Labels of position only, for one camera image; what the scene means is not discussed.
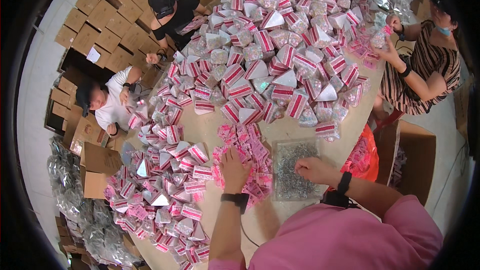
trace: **clear plastic tray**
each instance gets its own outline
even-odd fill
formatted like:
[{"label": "clear plastic tray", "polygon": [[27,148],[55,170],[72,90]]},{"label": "clear plastic tray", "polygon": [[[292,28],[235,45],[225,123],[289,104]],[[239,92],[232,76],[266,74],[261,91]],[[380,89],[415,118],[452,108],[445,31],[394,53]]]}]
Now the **clear plastic tray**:
[{"label": "clear plastic tray", "polygon": [[273,201],[309,201],[322,198],[325,185],[306,181],[295,173],[297,159],[310,156],[320,156],[316,138],[273,141]]}]

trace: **orange plastic bag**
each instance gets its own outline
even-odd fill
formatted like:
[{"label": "orange plastic bag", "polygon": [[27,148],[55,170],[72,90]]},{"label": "orange plastic bag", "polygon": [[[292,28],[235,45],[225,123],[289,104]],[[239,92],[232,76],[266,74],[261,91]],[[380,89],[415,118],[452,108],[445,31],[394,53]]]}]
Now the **orange plastic bag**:
[{"label": "orange plastic bag", "polygon": [[340,172],[351,172],[353,177],[375,182],[378,176],[378,153],[374,134],[368,124],[358,137],[357,144],[346,159]]}]

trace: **white t-shirt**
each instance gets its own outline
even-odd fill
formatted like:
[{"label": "white t-shirt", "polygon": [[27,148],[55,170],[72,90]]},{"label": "white t-shirt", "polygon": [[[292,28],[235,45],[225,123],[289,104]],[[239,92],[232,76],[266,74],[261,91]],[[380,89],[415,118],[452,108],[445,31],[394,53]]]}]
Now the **white t-shirt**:
[{"label": "white t-shirt", "polygon": [[108,98],[106,104],[95,111],[95,118],[98,125],[107,130],[107,126],[111,123],[117,122],[120,128],[128,130],[128,120],[130,114],[127,109],[120,103],[120,93],[123,89],[123,84],[127,81],[128,74],[132,66],[125,70],[119,71],[113,75],[112,78],[105,84],[108,87]]}]

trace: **face mask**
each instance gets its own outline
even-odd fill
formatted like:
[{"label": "face mask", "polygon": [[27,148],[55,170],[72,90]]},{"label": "face mask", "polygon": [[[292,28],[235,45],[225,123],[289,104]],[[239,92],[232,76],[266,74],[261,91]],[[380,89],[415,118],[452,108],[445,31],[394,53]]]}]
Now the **face mask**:
[{"label": "face mask", "polygon": [[437,28],[437,30],[439,32],[441,32],[442,34],[444,34],[445,36],[449,36],[450,35],[450,29],[448,29],[448,27],[440,27],[440,26],[435,26]]}]

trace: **person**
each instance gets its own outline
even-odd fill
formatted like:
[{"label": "person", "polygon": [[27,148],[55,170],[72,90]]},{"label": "person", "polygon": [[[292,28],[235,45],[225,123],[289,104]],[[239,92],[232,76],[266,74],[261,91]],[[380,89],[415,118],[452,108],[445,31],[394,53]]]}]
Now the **person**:
[{"label": "person", "polygon": [[77,104],[83,108],[83,116],[95,111],[98,125],[110,137],[118,136],[118,128],[128,130],[130,112],[126,104],[131,99],[130,87],[141,79],[142,70],[129,66],[113,75],[105,85],[86,80],[77,88]]},{"label": "person", "polygon": [[[250,174],[235,147],[222,155],[225,194],[237,194]],[[298,175],[339,190],[365,209],[325,203],[305,207],[288,218],[275,237],[253,254],[249,269],[425,269],[442,245],[442,234],[414,195],[368,180],[351,178],[318,158],[296,162]],[[241,208],[223,200],[213,229],[209,270],[245,269],[241,250]]]},{"label": "person", "polygon": [[[210,15],[210,11],[200,4],[200,0],[148,0],[148,5],[155,14],[150,28],[160,45],[157,53],[147,54],[146,61],[151,64],[156,64],[162,57],[166,57],[169,47],[166,35],[172,38],[177,50],[181,51],[189,43],[195,30],[183,36],[177,32],[191,21]],[[194,11],[200,15],[194,17]]]},{"label": "person", "polygon": [[380,91],[373,105],[377,120],[388,117],[383,100],[406,114],[419,115],[428,113],[458,86],[460,53],[453,34],[458,23],[445,0],[430,2],[431,19],[421,24],[402,25],[393,14],[386,18],[400,40],[416,43],[411,56],[399,55],[388,37],[387,50],[373,48],[386,60]]}]

